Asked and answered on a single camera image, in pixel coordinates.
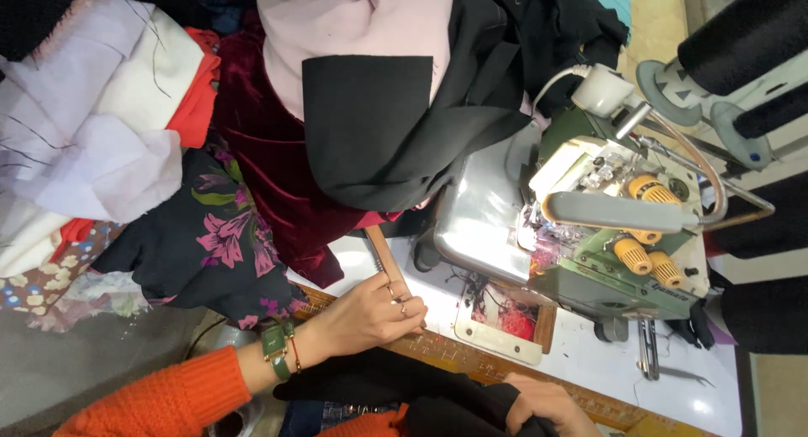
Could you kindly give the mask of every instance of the brown floral fabric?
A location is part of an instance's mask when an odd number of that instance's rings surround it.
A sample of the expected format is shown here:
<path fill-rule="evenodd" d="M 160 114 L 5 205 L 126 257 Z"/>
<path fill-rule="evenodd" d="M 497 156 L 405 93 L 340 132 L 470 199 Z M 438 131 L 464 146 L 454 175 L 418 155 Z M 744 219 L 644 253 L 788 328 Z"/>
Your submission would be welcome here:
<path fill-rule="evenodd" d="M 0 309 L 44 316 L 67 287 L 120 235 L 126 224 L 96 221 L 84 241 L 70 243 L 61 258 L 6 279 L 0 278 Z"/>

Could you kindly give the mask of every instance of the wristwatch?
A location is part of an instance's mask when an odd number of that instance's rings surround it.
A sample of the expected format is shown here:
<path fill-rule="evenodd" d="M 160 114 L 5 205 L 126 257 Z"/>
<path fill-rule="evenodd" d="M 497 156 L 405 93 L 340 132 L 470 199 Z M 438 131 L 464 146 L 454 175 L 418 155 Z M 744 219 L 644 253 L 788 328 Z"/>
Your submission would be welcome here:
<path fill-rule="evenodd" d="M 261 333 L 261 347 L 263 349 L 263 360 L 272 365 L 275 375 L 280 380 L 289 380 L 292 373 L 286 364 L 286 340 L 294 338 L 295 326 L 291 320 L 275 319 L 267 329 Z"/>

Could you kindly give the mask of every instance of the woman's hand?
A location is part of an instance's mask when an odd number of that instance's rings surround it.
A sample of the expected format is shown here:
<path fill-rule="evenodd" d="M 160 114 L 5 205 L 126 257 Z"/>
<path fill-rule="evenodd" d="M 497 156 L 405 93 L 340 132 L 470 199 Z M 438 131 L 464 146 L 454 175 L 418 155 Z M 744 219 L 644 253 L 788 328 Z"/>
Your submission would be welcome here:
<path fill-rule="evenodd" d="M 403 282 L 388 282 L 384 273 L 365 279 L 300 328 L 305 336 L 299 336 L 308 338 L 306 345 L 320 354 L 317 362 L 422 332 L 420 324 L 427 315 L 423 300 L 413 297 Z"/>
<path fill-rule="evenodd" d="M 521 392 L 505 418 L 510 435 L 516 435 L 528 418 L 537 416 L 552 421 L 561 437 L 601 437 L 595 423 L 561 386 L 519 374 L 508 374 L 505 383 Z"/>

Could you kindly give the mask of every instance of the measuring ruler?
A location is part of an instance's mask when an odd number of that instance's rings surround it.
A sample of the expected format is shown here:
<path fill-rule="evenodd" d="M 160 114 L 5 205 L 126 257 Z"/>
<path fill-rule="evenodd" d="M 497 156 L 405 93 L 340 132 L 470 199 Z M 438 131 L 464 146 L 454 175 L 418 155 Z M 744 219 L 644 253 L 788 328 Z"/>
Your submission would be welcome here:
<path fill-rule="evenodd" d="M 298 284 L 308 295 L 308 305 L 295 312 L 295 317 L 308 320 L 324 311 L 336 297 Z M 423 361 L 427 364 L 468 375 L 471 379 L 484 384 L 495 384 L 505 379 L 510 372 L 522 374 L 542 382 L 559 384 L 570 394 L 578 405 L 589 415 L 594 422 L 613 427 L 619 431 L 627 432 L 640 421 L 645 424 L 652 422 L 661 430 L 671 430 L 669 434 L 676 435 L 673 430 L 688 428 L 688 435 L 718 437 L 715 434 L 703 432 L 696 428 L 680 423 L 657 413 L 641 409 L 636 405 L 617 401 L 612 397 L 599 392 L 581 388 L 576 384 L 548 376 L 538 370 L 526 368 L 521 364 L 502 359 L 496 355 L 488 354 L 474 347 L 467 346 L 453 339 L 444 338 L 437 333 L 425 331 L 423 336 L 412 336 L 398 339 L 384 346 L 397 354 Z"/>

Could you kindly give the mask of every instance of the burgundy velvet fabric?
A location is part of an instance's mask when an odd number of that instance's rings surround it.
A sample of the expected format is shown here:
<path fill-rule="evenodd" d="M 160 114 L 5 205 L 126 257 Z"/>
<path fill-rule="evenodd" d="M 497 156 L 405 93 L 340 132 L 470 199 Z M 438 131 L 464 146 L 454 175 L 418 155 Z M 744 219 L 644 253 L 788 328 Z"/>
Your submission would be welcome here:
<path fill-rule="evenodd" d="M 327 287 L 344 277 L 327 244 L 376 219 L 368 211 L 339 205 L 314 182 L 303 123 L 272 89 L 262 55 L 265 33 L 251 20 L 242 32 L 221 42 L 221 80 L 212 122 L 227 140 L 258 211 L 271 226 L 281 261 Z M 381 214 L 378 221 L 399 214 Z"/>

